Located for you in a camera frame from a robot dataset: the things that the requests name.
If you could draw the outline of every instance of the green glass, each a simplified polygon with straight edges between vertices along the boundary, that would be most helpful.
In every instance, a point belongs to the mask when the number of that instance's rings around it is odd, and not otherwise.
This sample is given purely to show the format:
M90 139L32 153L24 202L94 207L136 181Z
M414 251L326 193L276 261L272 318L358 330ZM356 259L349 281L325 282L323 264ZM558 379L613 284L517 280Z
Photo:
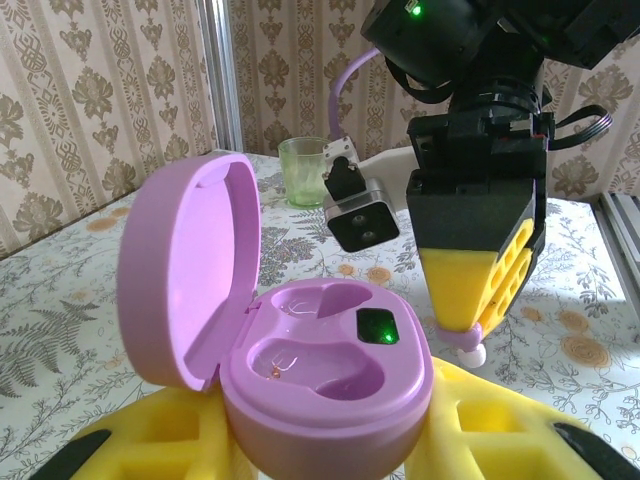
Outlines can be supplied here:
M287 201L296 208L316 208L327 195L322 174L327 171L324 138L298 137L278 145Z

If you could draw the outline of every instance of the green indicator light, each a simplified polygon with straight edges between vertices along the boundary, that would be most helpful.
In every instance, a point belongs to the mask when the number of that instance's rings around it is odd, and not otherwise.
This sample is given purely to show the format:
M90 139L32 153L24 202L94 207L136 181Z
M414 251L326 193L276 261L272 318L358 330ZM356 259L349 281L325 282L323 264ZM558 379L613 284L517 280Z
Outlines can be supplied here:
M381 308L361 308L356 313L358 339L377 345L394 345L400 340L393 313Z
M420 5L420 0L409 0L404 6L404 9L413 17L419 17L422 15L422 5Z

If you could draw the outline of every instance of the black cable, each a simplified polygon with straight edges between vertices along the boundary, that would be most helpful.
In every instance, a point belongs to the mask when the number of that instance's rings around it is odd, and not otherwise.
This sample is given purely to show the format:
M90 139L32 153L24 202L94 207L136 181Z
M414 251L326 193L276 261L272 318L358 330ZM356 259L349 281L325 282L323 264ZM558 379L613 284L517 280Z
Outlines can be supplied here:
M553 138L549 142L550 151L565 150L588 142L592 138L600 135L613 125L613 117L600 105L589 105L572 113L567 118L556 124L556 128L563 128L573 123L579 122L589 117L600 117L598 121L589 125L581 132L563 138Z

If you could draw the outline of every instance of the pink earbud case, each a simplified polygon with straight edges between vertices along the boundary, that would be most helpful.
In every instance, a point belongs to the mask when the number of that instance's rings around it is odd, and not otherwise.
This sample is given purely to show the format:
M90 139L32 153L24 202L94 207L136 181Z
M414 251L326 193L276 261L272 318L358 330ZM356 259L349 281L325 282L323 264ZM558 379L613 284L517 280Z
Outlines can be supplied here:
M157 385L206 392L219 380L238 444L276 480L382 478L413 449L431 397L420 322L399 296L351 280L302 280L254 299L260 230L244 155L154 173L118 266L129 358Z

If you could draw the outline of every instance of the camera lens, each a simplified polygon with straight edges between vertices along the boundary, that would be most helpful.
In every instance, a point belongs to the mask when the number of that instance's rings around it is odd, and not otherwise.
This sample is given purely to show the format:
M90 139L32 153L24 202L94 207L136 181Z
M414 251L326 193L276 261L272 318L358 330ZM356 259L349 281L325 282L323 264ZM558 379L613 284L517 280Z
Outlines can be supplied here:
M366 243L371 243L376 239L376 234L373 232L364 232L362 234L362 241Z
M355 217L353 217L353 220L351 220L351 223L354 227L361 227L365 223L367 223L367 217L365 217L364 215L356 215Z

